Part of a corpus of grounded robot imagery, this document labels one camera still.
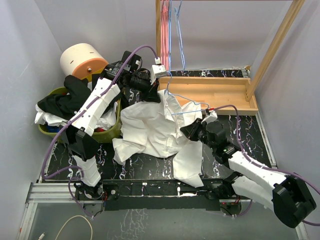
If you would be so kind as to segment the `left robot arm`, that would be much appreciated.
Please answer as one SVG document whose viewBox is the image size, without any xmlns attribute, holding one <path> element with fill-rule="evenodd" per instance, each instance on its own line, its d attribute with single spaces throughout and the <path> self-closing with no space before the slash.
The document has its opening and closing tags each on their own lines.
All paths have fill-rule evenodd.
<svg viewBox="0 0 320 240">
<path fill-rule="evenodd" d="M 140 77 L 140 72 L 144 70 L 141 61 L 136 52 L 126 51 L 120 61 L 107 64 L 79 112 L 62 126 L 61 138 L 80 170 L 79 183 L 74 186 L 90 199 L 99 199 L 104 189 L 96 162 L 100 144 L 93 138 L 99 118 L 121 96 L 122 87 L 140 91 L 150 102 L 160 100 L 157 88 L 159 78 L 166 74 L 166 68 L 160 57 L 156 56 L 146 77 Z"/>
</svg>

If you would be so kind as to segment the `white shirt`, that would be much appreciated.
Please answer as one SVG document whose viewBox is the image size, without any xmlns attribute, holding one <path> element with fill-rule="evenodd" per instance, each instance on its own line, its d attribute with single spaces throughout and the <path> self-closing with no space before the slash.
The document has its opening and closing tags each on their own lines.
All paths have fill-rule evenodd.
<svg viewBox="0 0 320 240">
<path fill-rule="evenodd" d="M 134 154 L 156 158 L 173 157 L 173 177 L 192 187 L 202 187 L 200 141 L 191 141 L 181 128 L 201 118 L 201 106 L 193 102 L 180 105 L 165 90 L 158 92 L 160 102 L 138 102 L 120 112 L 121 138 L 114 138 L 114 160 L 124 165 Z"/>
</svg>

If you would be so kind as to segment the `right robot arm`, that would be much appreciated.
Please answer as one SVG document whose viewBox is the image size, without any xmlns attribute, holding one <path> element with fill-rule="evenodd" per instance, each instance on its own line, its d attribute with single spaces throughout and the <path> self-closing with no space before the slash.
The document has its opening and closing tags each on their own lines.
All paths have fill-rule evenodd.
<svg viewBox="0 0 320 240">
<path fill-rule="evenodd" d="M 233 171 L 223 185 L 214 190 L 216 193 L 230 199 L 237 195 L 249 198 L 273 211 L 290 228 L 297 227 L 317 208 L 305 181 L 245 156 L 238 145 L 227 139 L 220 123 L 206 123 L 197 118 L 180 130 L 190 141 L 208 146 L 215 160 Z"/>
</svg>

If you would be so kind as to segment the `blue wire hanger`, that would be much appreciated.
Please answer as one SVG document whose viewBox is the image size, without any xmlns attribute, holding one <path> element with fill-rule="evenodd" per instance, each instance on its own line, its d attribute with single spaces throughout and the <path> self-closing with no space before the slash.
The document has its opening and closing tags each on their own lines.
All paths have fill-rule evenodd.
<svg viewBox="0 0 320 240">
<path fill-rule="evenodd" d="M 182 98 L 184 100 L 188 100 L 189 102 L 193 103 L 194 105 L 196 106 L 200 106 L 201 104 L 204 104 L 207 106 L 207 108 L 205 110 L 199 110 L 199 112 L 202 113 L 203 116 L 205 117 L 208 117 L 210 115 L 210 110 L 209 110 L 209 104 L 206 103 L 206 102 L 197 102 L 195 100 L 192 100 L 190 98 L 187 98 L 185 96 L 182 96 L 182 95 L 179 95 L 179 94 L 176 94 L 176 93 L 170 93 L 169 91 L 169 87 L 170 87 L 170 83 L 173 79 L 173 76 L 172 76 L 172 73 L 170 71 L 167 71 L 166 74 L 169 76 L 169 81 L 167 82 L 167 85 L 166 85 L 166 88 L 164 90 L 165 93 L 167 93 L 168 96 L 174 96 L 174 97 L 179 97 L 179 98 Z"/>
</svg>

